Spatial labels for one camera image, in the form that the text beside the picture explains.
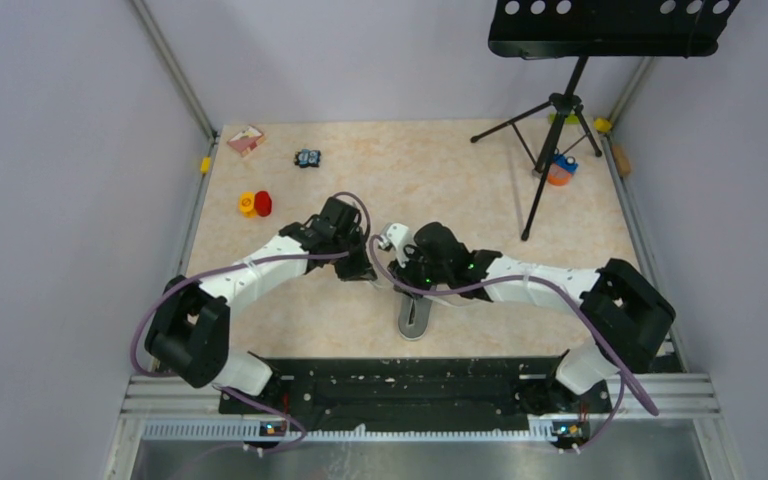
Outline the grey canvas sneaker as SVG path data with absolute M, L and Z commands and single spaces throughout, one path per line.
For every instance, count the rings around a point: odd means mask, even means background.
M 421 339 L 429 325 L 433 302 L 425 297 L 415 298 L 402 294 L 397 317 L 397 328 L 403 339 L 417 341 Z

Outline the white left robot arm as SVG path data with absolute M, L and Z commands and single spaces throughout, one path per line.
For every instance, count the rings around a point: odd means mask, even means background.
M 284 226 L 264 246 L 232 265 L 178 275 L 140 321 L 144 350 L 193 388 L 230 387 L 257 413 L 279 404 L 275 370 L 230 345 L 232 320 L 283 284 L 327 265 L 342 281 L 377 275 L 365 252 L 371 220 L 354 193 L 327 198 L 321 211 Z

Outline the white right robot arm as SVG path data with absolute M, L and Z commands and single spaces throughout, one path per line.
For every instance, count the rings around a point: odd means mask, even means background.
M 577 317 L 590 337 L 562 354 L 546 385 L 549 404 L 560 412 L 574 411 L 588 390 L 614 375 L 640 395 L 636 377 L 650 371 L 676 318 L 666 298 L 623 259 L 599 268 L 528 263 L 496 250 L 471 250 L 439 222 L 417 233 L 392 223 L 368 248 L 395 253 L 388 265 L 376 254 L 369 257 L 412 296 L 521 303 Z

